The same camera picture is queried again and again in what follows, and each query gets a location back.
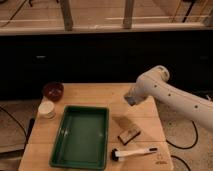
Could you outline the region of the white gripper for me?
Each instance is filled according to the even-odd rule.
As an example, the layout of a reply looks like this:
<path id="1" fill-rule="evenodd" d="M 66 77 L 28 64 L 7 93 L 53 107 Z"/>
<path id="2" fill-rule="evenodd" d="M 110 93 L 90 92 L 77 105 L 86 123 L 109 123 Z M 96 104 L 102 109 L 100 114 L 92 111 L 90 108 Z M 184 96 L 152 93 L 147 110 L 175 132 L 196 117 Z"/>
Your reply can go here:
<path id="1" fill-rule="evenodd" d="M 138 86 L 133 85 L 129 90 L 129 97 L 135 102 L 144 101 L 148 95 Z"/>

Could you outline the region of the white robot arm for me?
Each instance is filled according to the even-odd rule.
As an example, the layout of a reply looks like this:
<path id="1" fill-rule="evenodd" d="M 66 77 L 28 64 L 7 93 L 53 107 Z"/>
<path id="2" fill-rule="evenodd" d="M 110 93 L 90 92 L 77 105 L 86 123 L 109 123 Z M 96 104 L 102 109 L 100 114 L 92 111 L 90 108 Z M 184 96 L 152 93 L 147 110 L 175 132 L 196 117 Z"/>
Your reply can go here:
<path id="1" fill-rule="evenodd" d="M 166 67 L 155 66 L 137 78 L 124 98 L 134 106 L 151 95 L 213 132 L 213 102 L 169 85 L 169 78 Z"/>

